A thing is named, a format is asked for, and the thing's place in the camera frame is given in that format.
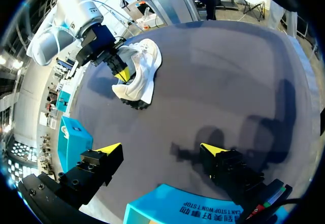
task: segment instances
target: chair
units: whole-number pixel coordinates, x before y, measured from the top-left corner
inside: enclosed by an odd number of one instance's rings
[[[259,18],[255,15],[254,12],[252,12],[254,14],[254,16],[256,17],[256,19],[258,21],[261,20],[261,17],[265,18],[265,3],[266,0],[244,0],[245,1],[245,8],[244,8],[244,14],[246,14],[249,11],[254,10],[255,8],[259,11]]]

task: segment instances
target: black metal bracket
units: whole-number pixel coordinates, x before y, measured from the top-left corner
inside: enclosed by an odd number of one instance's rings
[[[19,182],[22,196],[42,223],[105,223],[78,209],[112,180],[123,162],[122,145],[109,154],[88,150],[80,156],[75,167],[59,173],[59,183],[45,173],[31,174]]]

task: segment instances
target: floor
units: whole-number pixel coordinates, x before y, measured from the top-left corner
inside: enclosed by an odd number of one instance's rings
[[[230,21],[242,21],[242,22],[248,22],[248,23],[253,23],[256,25],[262,25],[262,26],[267,26],[267,18],[268,18],[268,11],[266,11],[266,17],[265,20],[261,20],[260,22],[257,21],[254,15],[251,13],[246,14],[243,16],[242,10],[243,6],[239,4],[240,11],[231,11],[231,10],[217,10],[217,20],[230,20]],[[285,28],[280,24],[279,25],[279,30],[285,31]],[[307,58],[310,59],[310,64],[313,68],[313,71],[315,73],[316,77],[316,82],[319,88],[319,95],[320,95],[320,109],[325,106],[325,67],[324,63],[319,61],[315,55],[312,55],[312,47],[310,43],[300,37],[297,37],[301,47],[303,48]],[[78,91],[83,87],[83,84],[79,86]],[[325,138],[322,137],[319,141],[319,150],[317,150],[317,153],[320,154],[323,150],[324,146],[324,140]],[[59,169],[59,161],[55,162],[55,168]],[[97,198],[94,197],[91,202],[87,206],[82,206],[80,210],[84,213],[87,213],[97,219],[110,222],[110,223],[122,223],[122,219],[116,217],[114,214],[112,214],[103,204],[103,202]]]

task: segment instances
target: white robotic arm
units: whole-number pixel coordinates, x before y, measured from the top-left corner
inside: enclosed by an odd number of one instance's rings
[[[60,50],[80,39],[84,32],[104,17],[93,0],[57,0],[27,49],[27,55],[46,66]]]

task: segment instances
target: black cable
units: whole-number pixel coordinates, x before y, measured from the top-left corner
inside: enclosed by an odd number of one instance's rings
[[[157,13],[156,13],[156,19],[154,20],[154,24],[156,25],[157,28],[160,28],[160,27],[157,25],[157,17],[158,17],[158,15],[157,15]]]

